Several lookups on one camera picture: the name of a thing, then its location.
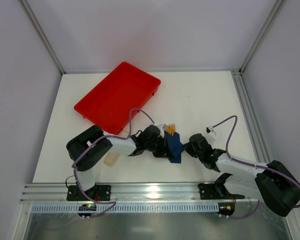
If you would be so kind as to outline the dark blue paper napkin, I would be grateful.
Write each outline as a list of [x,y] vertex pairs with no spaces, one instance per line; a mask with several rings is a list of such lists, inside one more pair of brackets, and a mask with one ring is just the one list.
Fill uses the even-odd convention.
[[182,152],[184,151],[184,145],[181,143],[180,134],[174,132],[173,135],[164,132],[165,136],[165,149],[166,158],[172,164],[180,164],[182,162]]

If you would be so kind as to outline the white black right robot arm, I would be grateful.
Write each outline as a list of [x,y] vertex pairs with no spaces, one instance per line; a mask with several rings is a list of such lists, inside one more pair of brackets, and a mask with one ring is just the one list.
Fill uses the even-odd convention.
[[202,199],[251,198],[281,217],[300,207],[300,183],[279,161],[258,163],[230,155],[227,149],[213,148],[200,133],[189,138],[184,150],[220,173],[214,183],[199,184]]

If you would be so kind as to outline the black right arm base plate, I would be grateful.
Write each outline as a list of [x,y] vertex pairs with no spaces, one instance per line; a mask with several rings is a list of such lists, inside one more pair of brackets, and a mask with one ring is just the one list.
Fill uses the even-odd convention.
[[222,184],[218,183],[199,183],[197,186],[201,200],[241,200],[246,198],[244,195],[229,193]]

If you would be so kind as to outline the orange plastic fork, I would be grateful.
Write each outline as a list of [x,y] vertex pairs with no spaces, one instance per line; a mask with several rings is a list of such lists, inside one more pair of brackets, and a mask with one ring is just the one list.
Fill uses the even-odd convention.
[[174,123],[169,124],[166,130],[171,136],[173,136],[176,132],[176,125]]

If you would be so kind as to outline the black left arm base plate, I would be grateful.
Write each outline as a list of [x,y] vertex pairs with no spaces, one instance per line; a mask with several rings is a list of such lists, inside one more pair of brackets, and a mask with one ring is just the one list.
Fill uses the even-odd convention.
[[[85,194],[94,201],[110,201],[111,185],[95,185],[91,189],[85,191]],[[70,202],[87,201],[88,199],[82,194],[77,185],[68,187],[66,200]]]

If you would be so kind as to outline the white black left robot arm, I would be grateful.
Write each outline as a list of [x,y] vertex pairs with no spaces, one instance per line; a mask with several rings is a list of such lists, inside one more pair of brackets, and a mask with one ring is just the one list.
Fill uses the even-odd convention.
[[93,167],[108,153],[135,157],[144,151],[156,158],[178,161],[179,154],[174,149],[173,135],[151,124],[136,134],[119,136],[107,133],[98,125],[93,125],[66,144],[77,185],[84,192],[92,189],[96,182]]

